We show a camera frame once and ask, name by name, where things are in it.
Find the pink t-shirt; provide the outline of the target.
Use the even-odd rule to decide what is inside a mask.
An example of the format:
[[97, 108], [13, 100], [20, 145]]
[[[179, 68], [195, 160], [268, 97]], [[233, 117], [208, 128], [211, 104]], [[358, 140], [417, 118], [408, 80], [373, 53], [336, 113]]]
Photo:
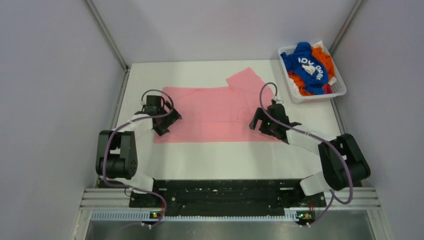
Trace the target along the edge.
[[274, 93], [251, 69], [246, 68], [227, 80], [227, 86], [215, 88], [164, 87], [182, 118], [163, 136], [156, 135], [155, 144], [211, 142], [276, 142], [277, 139], [251, 130], [259, 97], [269, 105]]

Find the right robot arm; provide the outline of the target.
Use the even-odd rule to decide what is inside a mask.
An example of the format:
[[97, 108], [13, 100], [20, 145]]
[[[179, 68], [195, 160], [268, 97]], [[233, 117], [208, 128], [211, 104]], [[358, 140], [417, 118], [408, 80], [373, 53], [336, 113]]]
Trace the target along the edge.
[[315, 194], [351, 188], [371, 175], [371, 169], [354, 136], [334, 136], [310, 130], [299, 122], [291, 122], [281, 103], [273, 102], [266, 109], [258, 107], [249, 128], [260, 126], [260, 133], [288, 145], [300, 147], [319, 157], [321, 171], [301, 179], [294, 188], [293, 200], [307, 206]]

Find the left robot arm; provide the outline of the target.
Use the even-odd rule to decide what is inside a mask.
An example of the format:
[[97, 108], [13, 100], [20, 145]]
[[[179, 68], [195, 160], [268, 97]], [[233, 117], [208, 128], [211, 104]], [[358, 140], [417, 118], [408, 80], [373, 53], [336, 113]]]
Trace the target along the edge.
[[167, 208], [165, 198], [154, 189], [155, 180], [138, 169], [137, 141], [145, 133], [163, 136], [182, 118], [173, 99], [165, 92], [160, 95], [144, 93], [142, 107], [130, 119], [111, 130], [102, 130], [97, 140], [95, 171], [110, 188], [130, 189], [141, 194], [149, 207], [159, 202]]

